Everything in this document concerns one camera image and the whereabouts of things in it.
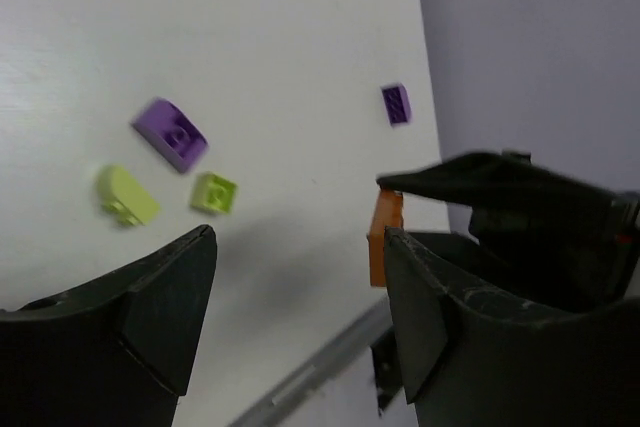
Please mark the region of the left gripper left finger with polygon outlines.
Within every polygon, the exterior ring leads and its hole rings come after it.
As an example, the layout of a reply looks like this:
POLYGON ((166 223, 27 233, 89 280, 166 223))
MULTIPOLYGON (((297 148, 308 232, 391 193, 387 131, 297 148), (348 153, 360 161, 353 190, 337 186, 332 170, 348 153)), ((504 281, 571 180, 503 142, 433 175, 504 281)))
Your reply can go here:
POLYGON ((213 228, 1 313, 4 426, 169 426, 216 271, 213 228))

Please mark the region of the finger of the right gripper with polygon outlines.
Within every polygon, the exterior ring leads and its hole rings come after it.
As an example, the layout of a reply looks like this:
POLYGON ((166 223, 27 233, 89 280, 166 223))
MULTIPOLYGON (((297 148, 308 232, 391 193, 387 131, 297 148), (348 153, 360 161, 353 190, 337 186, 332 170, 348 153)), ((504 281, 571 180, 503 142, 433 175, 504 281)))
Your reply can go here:
POLYGON ((523 299, 559 310, 593 310, 611 304, 606 272, 579 259, 574 245, 517 237, 478 243, 451 233, 413 231, 439 258, 523 299))
POLYGON ((450 158, 423 170, 382 174, 383 190, 545 219, 581 237, 639 232, 639 196, 554 173, 488 151, 450 158))

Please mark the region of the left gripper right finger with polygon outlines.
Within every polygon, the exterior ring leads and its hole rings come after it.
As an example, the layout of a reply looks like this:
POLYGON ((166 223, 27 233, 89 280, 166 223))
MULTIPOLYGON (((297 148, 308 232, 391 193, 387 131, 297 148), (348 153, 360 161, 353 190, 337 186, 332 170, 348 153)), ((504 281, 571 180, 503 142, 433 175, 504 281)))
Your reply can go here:
POLYGON ((399 228, 384 239, 407 401, 422 426, 635 426, 639 302, 570 313, 504 291, 399 228))

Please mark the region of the lime green hollow lego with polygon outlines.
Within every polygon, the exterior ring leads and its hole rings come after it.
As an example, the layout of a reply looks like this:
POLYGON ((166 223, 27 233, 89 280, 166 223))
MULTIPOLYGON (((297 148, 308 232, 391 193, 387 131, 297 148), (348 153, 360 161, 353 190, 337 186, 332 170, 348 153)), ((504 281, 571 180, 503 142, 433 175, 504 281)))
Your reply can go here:
POLYGON ((190 206, 206 213, 229 214, 236 193, 236 183, 215 173, 205 172, 196 178, 190 206))

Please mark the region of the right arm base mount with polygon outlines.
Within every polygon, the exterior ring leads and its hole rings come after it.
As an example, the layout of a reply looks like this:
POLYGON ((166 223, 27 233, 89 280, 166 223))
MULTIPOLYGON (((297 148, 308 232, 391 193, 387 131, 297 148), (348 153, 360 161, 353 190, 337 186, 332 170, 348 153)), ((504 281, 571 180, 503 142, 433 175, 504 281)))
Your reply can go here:
POLYGON ((387 329, 371 345, 378 414, 384 415, 403 388, 395 330, 387 329))

